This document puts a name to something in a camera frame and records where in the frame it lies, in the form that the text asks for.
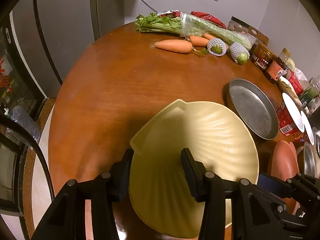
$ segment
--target carrot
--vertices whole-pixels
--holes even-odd
[[[198,47],[206,47],[209,41],[208,39],[195,36],[195,35],[190,35],[189,39],[193,46],[198,46]]]
[[[215,39],[215,36],[210,35],[209,33],[205,33],[202,35],[202,37],[206,38],[207,40]]]
[[[164,49],[178,53],[190,53],[193,49],[191,42],[183,40],[158,41],[154,44],[154,46],[158,49]]]
[[[204,38],[208,39],[208,40],[211,40],[211,39],[215,39],[216,37],[215,36],[212,36],[211,34],[209,33],[205,33],[202,35]]]

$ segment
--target round table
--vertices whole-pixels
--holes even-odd
[[[257,85],[274,107],[281,92],[250,61],[240,66],[227,55],[178,54],[156,49],[156,41],[177,39],[138,33],[121,26],[90,45],[66,77],[55,103],[49,134],[49,167],[55,193],[68,179],[91,180],[121,160],[135,133],[158,111],[181,98],[226,105],[234,78]],[[254,138],[260,170],[266,171],[277,141],[293,141],[280,132],[273,141]],[[135,214],[128,197],[114,203],[118,229],[127,240],[162,239]],[[86,205],[87,239],[92,237],[90,203]],[[225,239],[230,239],[230,228]]]

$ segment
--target yellow shell-shaped plate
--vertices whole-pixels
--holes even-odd
[[[196,161],[223,179],[257,183],[258,153],[244,123],[213,102],[177,99],[131,139],[129,194],[133,209],[154,230],[178,238],[199,235],[204,203],[191,196],[180,163],[188,147]],[[231,201],[226,200],[226,226]]]

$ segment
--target bolt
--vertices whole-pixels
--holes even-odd
[[[278,206],[277,210],[281,213],[283,211],[283,206]]]
[[[241,179],[240,183],[244,186],[248,186],[249,185],[249,181],[247,179]]]
[[[67,181],[67,185],[68,186],[72,186],[72,185],[74,185],[76,183],[76,180],[75,179],[69,179],[68,181]]]
[[[101,177],[103,177],[104,179],[107,179],[107,178],[111,177],[111,174],[110,174],[110,172],[104,172],[101,174]]]
[[[212,171],[207,171],[204,175],[209,179],[212,179],[214,177],[214,173]]]

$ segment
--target sauce bottle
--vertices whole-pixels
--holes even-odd
[[[286,70],[285,63],[288,61],[291,53],[283,48],[282,52],[276,57],[265,71],[264,75],[272,83],[275,84]]]

